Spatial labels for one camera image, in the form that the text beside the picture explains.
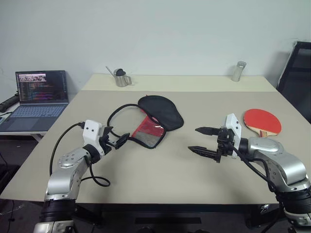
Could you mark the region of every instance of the laptop trackpad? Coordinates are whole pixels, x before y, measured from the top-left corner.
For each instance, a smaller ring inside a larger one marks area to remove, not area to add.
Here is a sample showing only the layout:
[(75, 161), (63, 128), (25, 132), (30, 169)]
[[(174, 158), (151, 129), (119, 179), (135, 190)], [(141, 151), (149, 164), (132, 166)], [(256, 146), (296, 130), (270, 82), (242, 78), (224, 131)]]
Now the laptop trackpad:
[(38, 121), (38, 118), (33, 119), (16, 119), (8, 128), (10, 131), (29, 131)]

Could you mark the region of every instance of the white wall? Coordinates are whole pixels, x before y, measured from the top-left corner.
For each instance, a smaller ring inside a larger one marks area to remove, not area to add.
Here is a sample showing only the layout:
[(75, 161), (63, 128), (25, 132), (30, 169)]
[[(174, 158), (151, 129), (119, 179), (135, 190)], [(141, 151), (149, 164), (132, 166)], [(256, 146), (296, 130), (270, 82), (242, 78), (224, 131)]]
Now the white wall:
[(15, 71), (65, 69), (76, 93), (93, 72), (244, 75), (276, 81), (310, 0), (0, 0), (0, 100)]

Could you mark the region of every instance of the beige table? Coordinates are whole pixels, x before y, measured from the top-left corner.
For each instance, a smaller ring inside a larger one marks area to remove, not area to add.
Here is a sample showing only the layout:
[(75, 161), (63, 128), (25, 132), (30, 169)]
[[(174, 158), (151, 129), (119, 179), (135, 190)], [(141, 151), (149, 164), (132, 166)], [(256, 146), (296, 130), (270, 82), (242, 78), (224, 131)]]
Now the beige table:
[[(307, 173), (311, 174), (310, 124), (263, 77), (242, 77), (239, 83), (232, 82), (228, 77), (192, 77), (191, 81), (189, 77), (179, 77), (179, 82), (164, 87), (165, 91), (159, 91), (157, 88), (161, 86), (154, 85), (151, 87), (153, 92), (140, 89), (140, 83), (153, 80), (167, 84), (164, 81), (169, 78), (134, 76), (135, 86), (122, 89), (109, 86), (113, 83), (112, 77), (94, 75), (40, 141), (0, 197), (42, 201), (49, 179), (51, 151), (64, 129), (86, 119), (106, 123), (116, 108), (126, 103), (137, 103), (145, 95), (162, 95), (172, 100), (185, 121), (184, 126), (168, 132), (153, 150), (134, 142), (127, 142), (119, 150), (113, 149), (93, 166), (94, 173), (108, 178), (112, 185), (103, 188), (92, 180), (83, 181), (77, 202), (276, 203), (266, 183), (239, 159), (223, 157), (217, 164), (187, 148), (199, 145), (216, 149), (217, 137), (200, 134), (194, 129), (200, 126), (220, 127), (230, 113), (235, 113), (242, 122), (244, 111), (250, 108), (265, 109), (279, 118), (282, 132), (273, 138), (300, 158)], [(256, 135), (243, 126), (242, 136)], [(55, 161), (63, 153), (81, 145), (82, 130), (75, 128), (63, 138)]]

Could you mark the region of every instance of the ping pong paddle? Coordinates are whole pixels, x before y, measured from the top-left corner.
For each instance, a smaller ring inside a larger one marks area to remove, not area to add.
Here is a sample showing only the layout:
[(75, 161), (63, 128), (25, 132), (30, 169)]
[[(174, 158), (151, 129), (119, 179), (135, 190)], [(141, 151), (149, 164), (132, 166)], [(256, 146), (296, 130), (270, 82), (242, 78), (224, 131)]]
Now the ping pong paddle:
[(260, 137), (278, 135), (282, 126), (277, 117), (262, 109), (249, 109), (244, 114), (245, 125)]

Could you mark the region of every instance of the floor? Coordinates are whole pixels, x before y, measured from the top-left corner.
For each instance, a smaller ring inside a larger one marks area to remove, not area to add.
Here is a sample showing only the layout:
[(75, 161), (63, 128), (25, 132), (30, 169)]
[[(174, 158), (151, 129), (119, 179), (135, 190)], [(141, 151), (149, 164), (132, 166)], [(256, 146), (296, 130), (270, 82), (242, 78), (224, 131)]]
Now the floor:
[[(22, 165), (31, 153), (37, 142), (34, 140), (2, 140), (0, 139), (0, 152), (8, 164)], [(14, 211), (10, 233), (31, 233), (34, 225), (38, 222), (41, 207), (27, 201), (15, 201), (15, 207), (23, 205), (23, 208)], [(0, 213), (10, 211), (12, 201), (0, 200)], [(137, 223), (138, 217), (198, 217), (201, 224), (151, 224)], [(244, 223), (244, 215), (236, 213), (149, 213), (149, 212), (125, 212), (125, 213), (103, 213), (105, 225), (95, 228), (94, 233), (136, 233), (144, 226), (150, 226), (155, 233), (187, 233), (203, 229), (209, 233), (259, 233), (263, 227), (248, 229)], [(8, 228), (10, 214), (1, 216), (0, 233), (5, 233)], [(75, 219), (79, 233), (91, 233), (92, 225)], [(284, 220), (278, 222), (269, 232), (287, 232), (289, 223)]]

